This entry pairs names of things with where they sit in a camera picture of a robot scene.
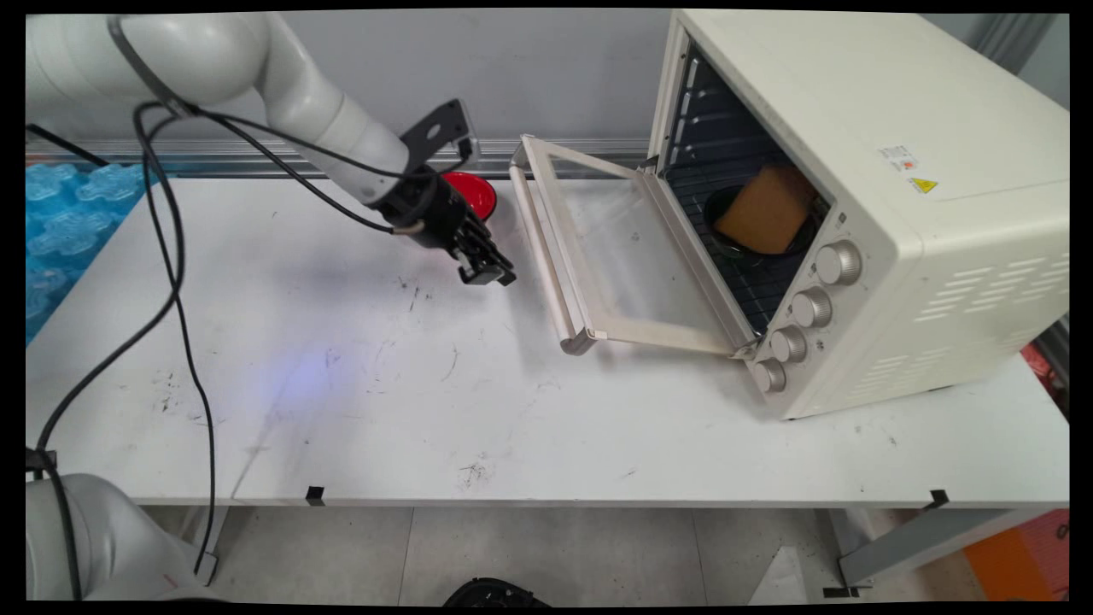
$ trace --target oven door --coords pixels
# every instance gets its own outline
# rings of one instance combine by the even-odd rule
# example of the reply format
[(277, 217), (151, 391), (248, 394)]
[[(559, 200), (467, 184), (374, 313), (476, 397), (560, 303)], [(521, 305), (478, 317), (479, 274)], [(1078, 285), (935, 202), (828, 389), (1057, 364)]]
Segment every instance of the oven door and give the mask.
[(527, 134), (509, 175), (565, 353), (618, 341), (752, 356), (754, 333), (662, 180)]

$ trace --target gray floor tile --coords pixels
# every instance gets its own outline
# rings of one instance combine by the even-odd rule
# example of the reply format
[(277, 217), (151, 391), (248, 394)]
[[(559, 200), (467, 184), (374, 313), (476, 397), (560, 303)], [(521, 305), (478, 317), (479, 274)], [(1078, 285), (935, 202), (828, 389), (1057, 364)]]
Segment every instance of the gray floor tile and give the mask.
[(682, 509), (416, 509), (400, 604), (438, 606), (474, 577), (552, 606), (705, 604)]
[(748, 604), (783, 545), (797, 547), (810, 603), (838, 587), (834, 541), (813, 510), (695, 510), (694, 522), (710, 605)]
[(881, 579), (865, 593), (869, 602), (977, 602), (987, 600), (972, 565), (959, 551), (918, 570)]
[(409, 508), (233, 507), (212, 589), (236, 602), (398, 602)]

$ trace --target toaster oven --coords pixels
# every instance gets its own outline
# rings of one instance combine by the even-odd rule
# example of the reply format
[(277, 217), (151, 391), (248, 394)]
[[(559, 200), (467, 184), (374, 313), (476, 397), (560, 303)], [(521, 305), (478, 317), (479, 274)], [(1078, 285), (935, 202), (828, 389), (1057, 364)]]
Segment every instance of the toaster oven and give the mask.
[[(706, 200), (768, 164), (814, 232), (728, 251)], [(1062, 317), (1069, 167), (1069, 111), (917, 15), (685, 9), (645, 163), (524, 135), (509, 174), (563, 352), (739, 359), (792, 419), (980, 378)]]

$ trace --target sponge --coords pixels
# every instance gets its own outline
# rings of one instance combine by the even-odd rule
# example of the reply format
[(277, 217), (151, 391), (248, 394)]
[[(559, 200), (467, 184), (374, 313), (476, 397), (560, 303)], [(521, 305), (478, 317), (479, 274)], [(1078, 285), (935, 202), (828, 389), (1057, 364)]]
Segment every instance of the sponge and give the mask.
[(781, 253), (809, 214), (816, 189), (792, 166), (764, 166), (714, 228), (760, 253)]

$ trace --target oven knob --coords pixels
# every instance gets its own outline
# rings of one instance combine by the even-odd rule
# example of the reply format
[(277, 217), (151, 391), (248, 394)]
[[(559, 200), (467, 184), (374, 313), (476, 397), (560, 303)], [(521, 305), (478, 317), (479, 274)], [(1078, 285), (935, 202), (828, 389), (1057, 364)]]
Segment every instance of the oven knob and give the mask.
[(774, 359), (766, 359), (752, 366), (752, 378), (763, 393), (777, 393), (786, 388), (786, 370)]
[(831, 297), (819, 287), (798, 292), (789, 307), (802, 328), (822, 328), (831, 322)]
[(804, 360), (808, 351), (804, 334), (797, 328), (786, 328), (771, 334), (771, 351), (774, 358), (783, 364), (798, 364)]
[(861, 253), (848, 240), (827, 244), (816, 251), (816, 273), (825, 284), (853, 284), (861, 274)]

